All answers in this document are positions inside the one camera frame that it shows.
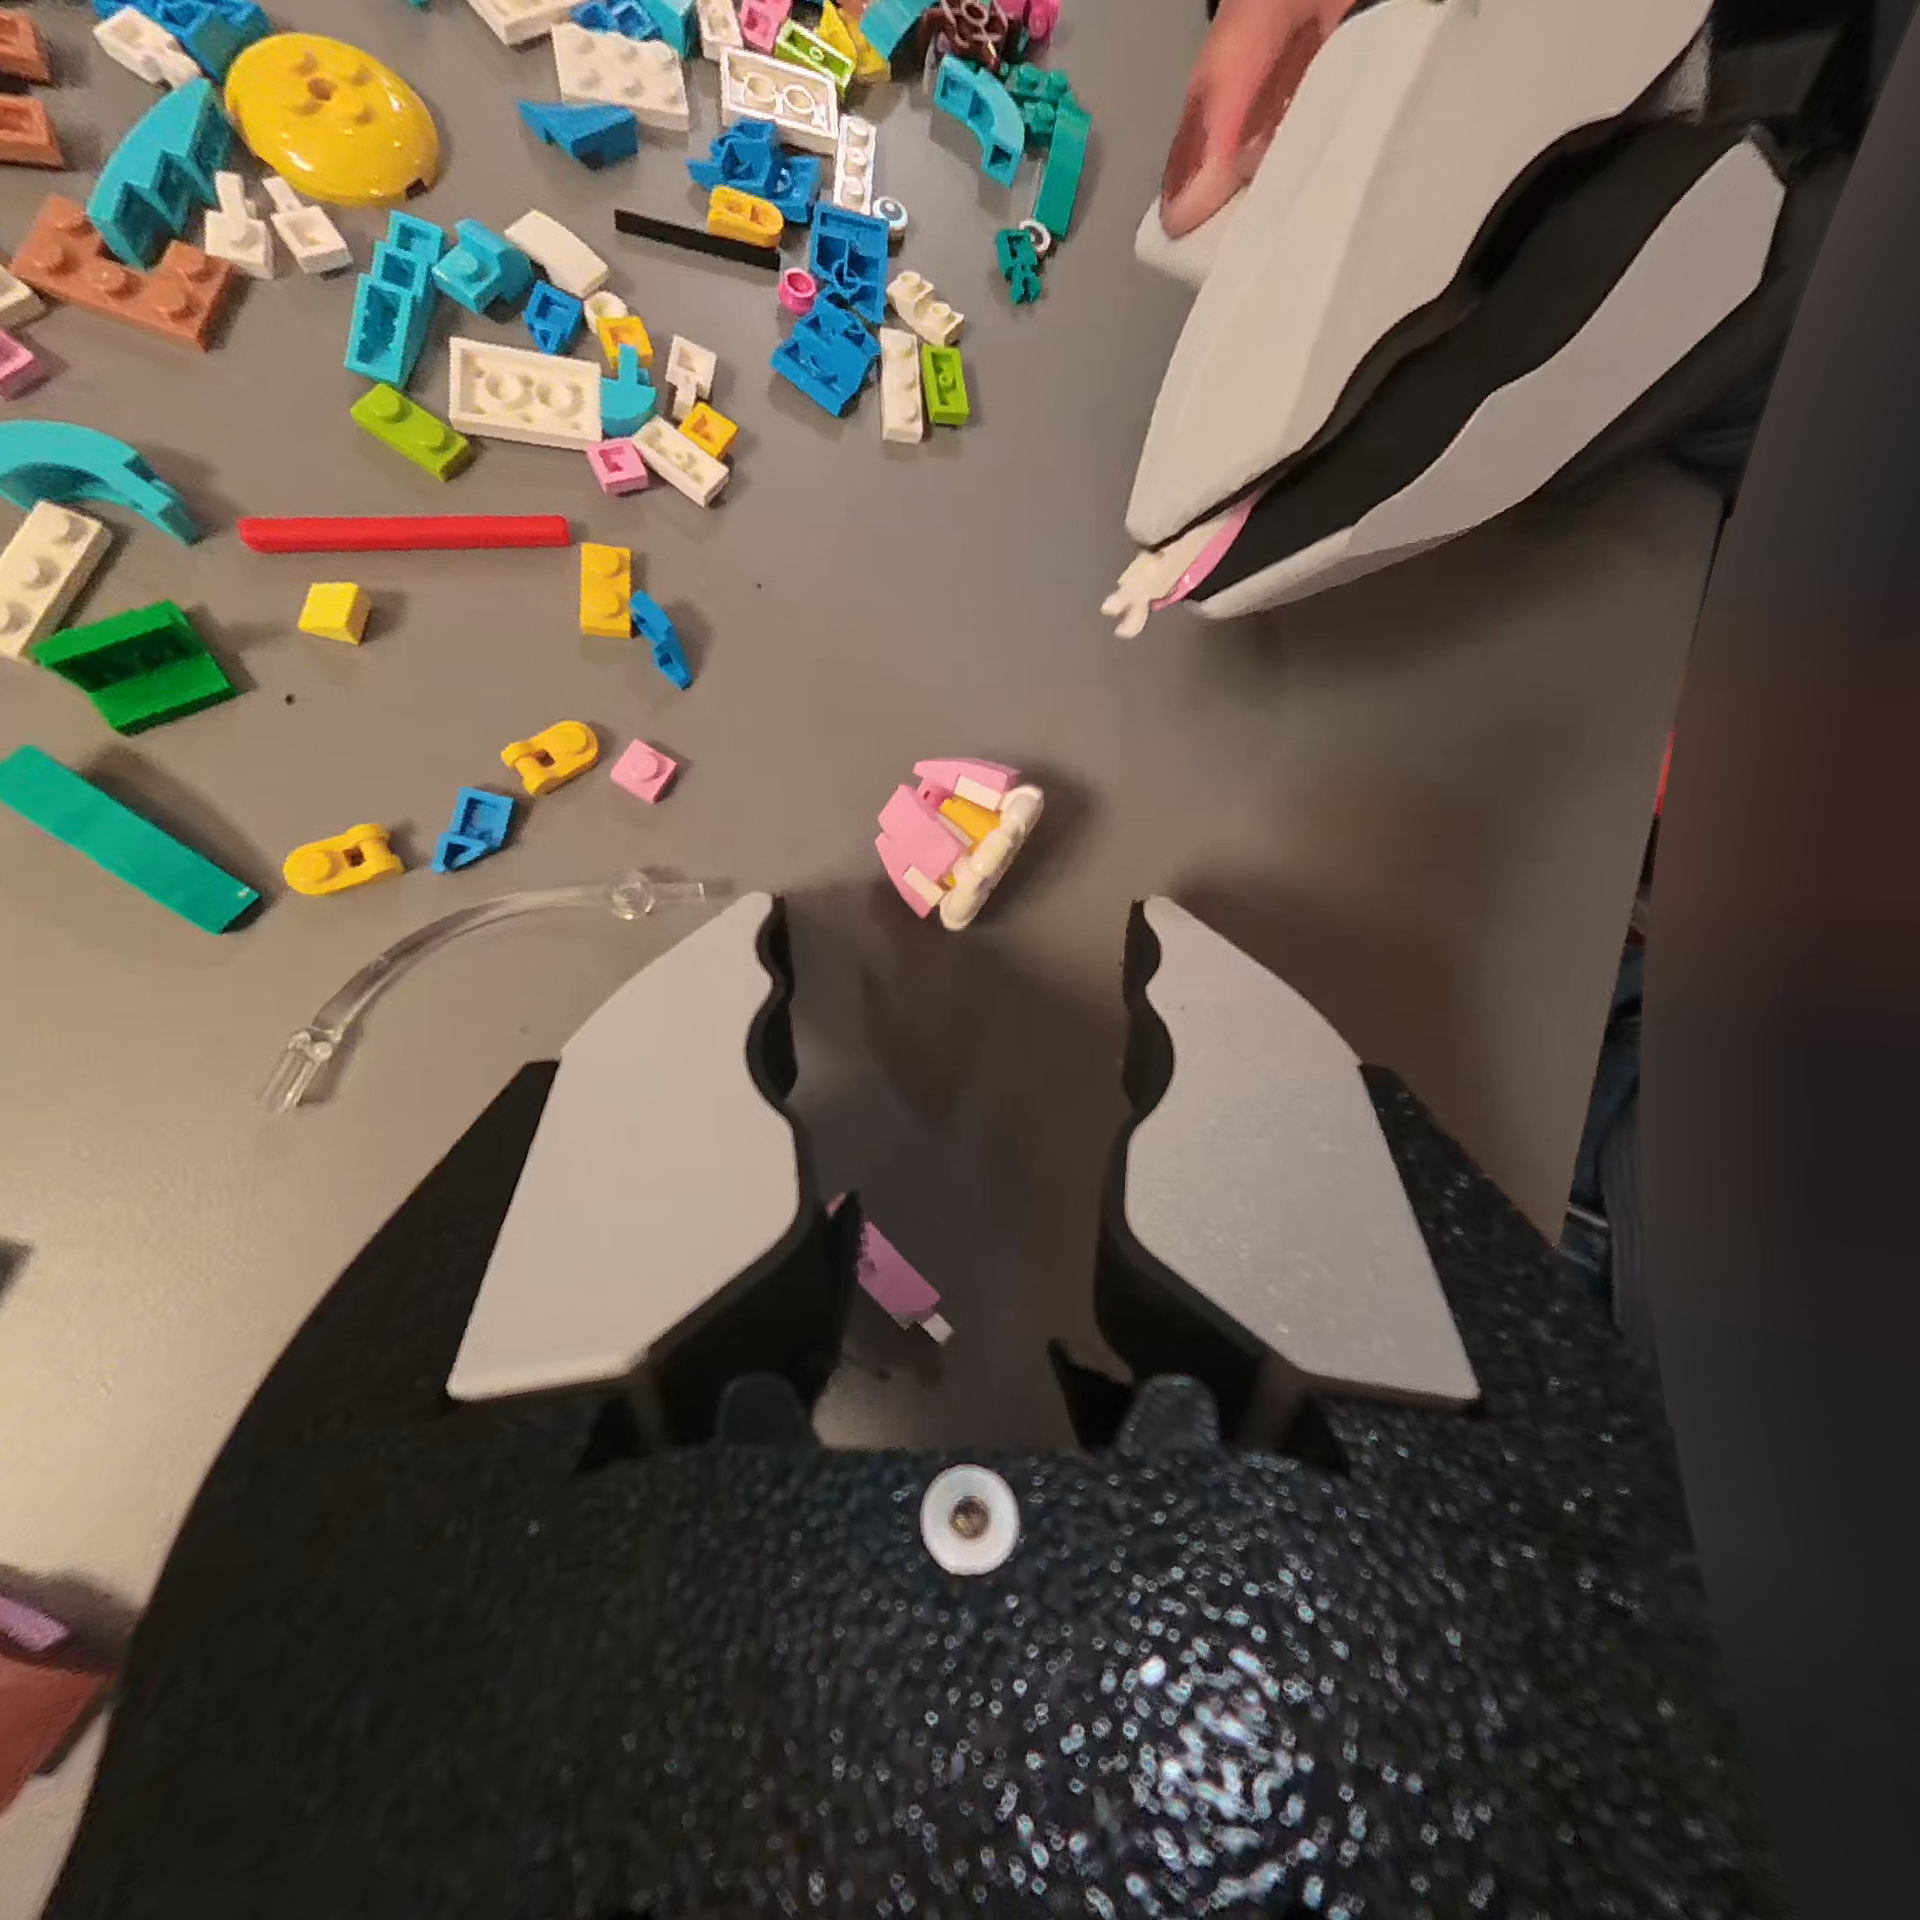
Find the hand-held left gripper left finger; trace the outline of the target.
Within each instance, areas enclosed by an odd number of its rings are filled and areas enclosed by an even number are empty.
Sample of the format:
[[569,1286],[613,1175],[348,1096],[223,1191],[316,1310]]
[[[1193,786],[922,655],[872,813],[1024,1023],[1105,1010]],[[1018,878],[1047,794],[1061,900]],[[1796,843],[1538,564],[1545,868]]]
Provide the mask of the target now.
[[566,1040],[447,1368],[478,1406],[634,1388],[712,1420],[774,1381],[810,1416],[841,1360],[860,1216],[799,1119],[783,900],[745,893]]

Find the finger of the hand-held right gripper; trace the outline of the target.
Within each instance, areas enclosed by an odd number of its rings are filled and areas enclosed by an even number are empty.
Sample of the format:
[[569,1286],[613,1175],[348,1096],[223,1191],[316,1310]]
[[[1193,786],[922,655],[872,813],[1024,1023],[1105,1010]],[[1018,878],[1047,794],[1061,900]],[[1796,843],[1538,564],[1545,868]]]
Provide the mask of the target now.
[[1541,493],[1757,292],[1784,199],[1757,124],[1625,134],[1457,324],[1258,493],[1191,606],[1304,602]]
[[1341,22],[1198,284],[1126,532],[1168,541],[1302,451],[1367,355],[1449,288],[1505,190],[1631,108],[1709,10],[1402,2]]

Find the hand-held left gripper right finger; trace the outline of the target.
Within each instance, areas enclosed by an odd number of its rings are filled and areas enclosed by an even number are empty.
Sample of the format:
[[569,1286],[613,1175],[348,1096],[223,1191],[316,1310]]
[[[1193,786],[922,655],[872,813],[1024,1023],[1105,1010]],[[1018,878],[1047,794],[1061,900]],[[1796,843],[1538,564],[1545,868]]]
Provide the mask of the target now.
[[1470,1407],[1463,1334],[1360,1055],[1306,997],[1166,896],[1120,964],[1120,1125],[1094,1324],[1135,1378],[1226,1420],[1309,1396]]

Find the pink white yellow lego assembly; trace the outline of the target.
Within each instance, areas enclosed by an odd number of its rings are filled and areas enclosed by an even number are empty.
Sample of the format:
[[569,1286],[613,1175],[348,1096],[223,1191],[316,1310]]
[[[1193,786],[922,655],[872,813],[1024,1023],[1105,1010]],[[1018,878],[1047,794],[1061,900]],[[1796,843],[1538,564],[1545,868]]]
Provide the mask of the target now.
[[1044,794],[988,759],[921,759],[878,815],[876,852],[900,898],[946,931],[969,927],[1044,811]]

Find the pink white lego piece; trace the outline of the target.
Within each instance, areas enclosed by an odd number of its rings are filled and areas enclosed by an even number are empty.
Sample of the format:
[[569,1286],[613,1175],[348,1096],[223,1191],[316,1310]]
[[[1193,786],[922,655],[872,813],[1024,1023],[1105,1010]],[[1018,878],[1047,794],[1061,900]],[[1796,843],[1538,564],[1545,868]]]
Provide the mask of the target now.
[[1245,495],[1175,539],[1135,551],[1114,588],[1100,603],[1100,613],[1112,623],[1112,632],[1120,640],[1132,640],[1153,610],[1176,606],[1196,595],[1232,551],[1254,503],[1252,495]]

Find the clear curved lego tube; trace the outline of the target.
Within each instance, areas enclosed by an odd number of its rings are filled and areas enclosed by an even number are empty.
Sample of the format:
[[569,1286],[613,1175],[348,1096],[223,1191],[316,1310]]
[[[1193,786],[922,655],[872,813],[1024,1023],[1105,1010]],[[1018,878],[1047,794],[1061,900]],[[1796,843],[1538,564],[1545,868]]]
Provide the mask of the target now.
[[602,922],[637,924],[672,906],[704,906],[714,888],[704,879],[664,879],[646,870],[624,870],[608,879],[572,882],[494,896],[457,907],[402,934],[329,995],[280,1046],[261,1109],[269,1116],[296,1111],[322,1074],[335,1062],[367,1008],[405,972],[461,938],[541,914],[584,911]]

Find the pink lego plate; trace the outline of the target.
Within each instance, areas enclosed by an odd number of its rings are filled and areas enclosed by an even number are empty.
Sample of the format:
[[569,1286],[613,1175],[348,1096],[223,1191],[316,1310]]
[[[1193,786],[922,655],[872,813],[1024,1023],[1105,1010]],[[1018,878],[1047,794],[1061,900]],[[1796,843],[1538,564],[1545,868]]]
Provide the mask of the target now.
[[832,1195],[824,1208],[826,1250],[849,1274],[856,1291],[902,1333],[918,1333],[934,1349],[953,1336],[944,1300],[895,1244],[869,1220],[855,1194]]

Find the teal long lego plate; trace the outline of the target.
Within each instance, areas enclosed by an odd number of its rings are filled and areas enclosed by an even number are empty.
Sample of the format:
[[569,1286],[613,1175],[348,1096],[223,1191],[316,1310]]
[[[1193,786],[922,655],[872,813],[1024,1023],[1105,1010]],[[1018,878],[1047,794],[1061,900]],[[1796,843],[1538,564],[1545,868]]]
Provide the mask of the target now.
[[204,933],[229,933],[261,906],[253,887],[34,744],[2,756],[2,806]]

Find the red lego bar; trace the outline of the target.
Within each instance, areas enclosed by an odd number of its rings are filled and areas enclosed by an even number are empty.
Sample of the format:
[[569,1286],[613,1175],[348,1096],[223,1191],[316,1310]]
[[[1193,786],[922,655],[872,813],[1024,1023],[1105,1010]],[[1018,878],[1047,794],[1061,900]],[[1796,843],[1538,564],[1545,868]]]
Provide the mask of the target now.
[[566,517],[553,512],[242,517],[232,531],[248,551],[266,557],[511,554],[572,544]]

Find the black lego bar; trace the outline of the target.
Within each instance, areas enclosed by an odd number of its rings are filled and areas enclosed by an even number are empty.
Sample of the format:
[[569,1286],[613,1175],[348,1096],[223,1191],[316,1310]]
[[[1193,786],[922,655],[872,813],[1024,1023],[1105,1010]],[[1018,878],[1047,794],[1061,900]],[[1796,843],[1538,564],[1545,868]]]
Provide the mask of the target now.
[[616,235],[630,237],[632,243],[645,243],[649,247],[673,250],[678,254],[701,255],[710,260],[725,260],[729,264],[746,268],[754,272],[781,272],[781,255],[777,245],[765,247],[754,239],[730,237],[718,231],[668,221],[663,216],[630,207],[613,210],[613,229]]

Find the green lego slope brick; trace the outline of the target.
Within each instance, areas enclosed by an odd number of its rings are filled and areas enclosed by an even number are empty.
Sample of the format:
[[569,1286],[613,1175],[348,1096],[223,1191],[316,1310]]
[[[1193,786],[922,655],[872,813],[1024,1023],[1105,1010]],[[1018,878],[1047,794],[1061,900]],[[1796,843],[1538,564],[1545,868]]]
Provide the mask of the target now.
[[30,660],[81,690],[106,728],[135,736],[238,695],[200,629],[170,598],[66,629]]

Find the pile of colourful lego bricks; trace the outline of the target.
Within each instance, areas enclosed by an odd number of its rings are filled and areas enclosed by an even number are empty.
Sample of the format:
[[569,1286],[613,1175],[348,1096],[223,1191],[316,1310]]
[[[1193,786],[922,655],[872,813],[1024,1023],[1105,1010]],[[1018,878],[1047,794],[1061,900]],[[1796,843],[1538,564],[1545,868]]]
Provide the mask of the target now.
[[[4,254],[4,400],[40,379],[16,330],[42,307],[204,351],[239,284],[271,282],[285,254],[308,279],[359,268],[343,371],[361,391],[348,419],[425,478],[452,479],[484,442],[577,455],[605,495],[664,482],[695,507],[719,501],[737,430],[712,405],[714,351],[672,335],[655,378],[649,330],[577,229],[541,207],[442,226],[416,210],[433,186],[385,207],[305,199],[253,158],[223,108],[229,63],[279,34],[261,4],[84,7],[94,48],[158,99],[110,143],[84,202],[49,194]],[[879,191],[879,130],[860,95],[918,63],[929,108],[974,136],[988,186],[1014,186],[1040,158],[1033,213],[991,235],[1008,296],[1034,302],[1070,235],[1089,134],[1068,74],[1044,61],[1063,4],[465,7],[504,48],[546,46],[556,95],[517,101],[517,116],[592,171],[632,159],[642,133],[690,134],[690,74],[710,61],[718,133],[686,162],[704,216],[676,223],[777,245],[783,335],[770,372],[832,419],[878,392],[889,445],[969,422],[965,318],[929,279],[895,270],[908,210]],[[437,414],[414,384],[442,307],[461,324],[513,319],[528,346],[449,332]],[[79,509],[204,539],[145,455],[79,422],[4,422],[4,504],[21,512],[4,541],[4,660],[45,675],[30,647],[88,623],[68,615],[111,546],[111,527]],[[584,638],[637,640],[668,686],[690,690],[682,638],[637,588],[629,546],[584,541],[577,580]]]

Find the yellow lego dome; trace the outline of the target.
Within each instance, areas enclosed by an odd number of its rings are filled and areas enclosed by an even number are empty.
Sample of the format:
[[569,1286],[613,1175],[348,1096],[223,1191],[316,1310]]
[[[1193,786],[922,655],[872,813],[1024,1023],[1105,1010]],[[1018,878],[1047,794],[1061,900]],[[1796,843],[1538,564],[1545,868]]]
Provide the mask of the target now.
[[341,39],[256,39],[229,63],[223,108],[253,158],[312,202],[385,207],[440,176],[440,133],[425,101]]

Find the person's right hand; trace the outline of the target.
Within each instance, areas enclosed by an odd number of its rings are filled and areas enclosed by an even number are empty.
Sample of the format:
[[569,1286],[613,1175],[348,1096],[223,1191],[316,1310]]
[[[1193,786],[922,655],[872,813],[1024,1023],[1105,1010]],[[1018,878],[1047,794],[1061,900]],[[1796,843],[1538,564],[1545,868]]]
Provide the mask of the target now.
[[1252,180],[1309,61],[1356,2],[1208,2],[1158,182],[1158,226],[1178,239]]

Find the person's blue jeans leg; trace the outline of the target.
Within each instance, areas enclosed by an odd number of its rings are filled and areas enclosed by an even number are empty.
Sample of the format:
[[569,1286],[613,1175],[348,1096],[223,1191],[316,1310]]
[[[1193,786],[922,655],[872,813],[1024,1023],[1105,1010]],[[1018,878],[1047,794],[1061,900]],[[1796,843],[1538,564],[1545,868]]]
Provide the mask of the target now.
[[1645,948],[1628,943],[1599,1038],[1590,1096],[1567,1188],[1558,1258],[1621,1333],[1656,1367],[1641,1168],[1641,997]]

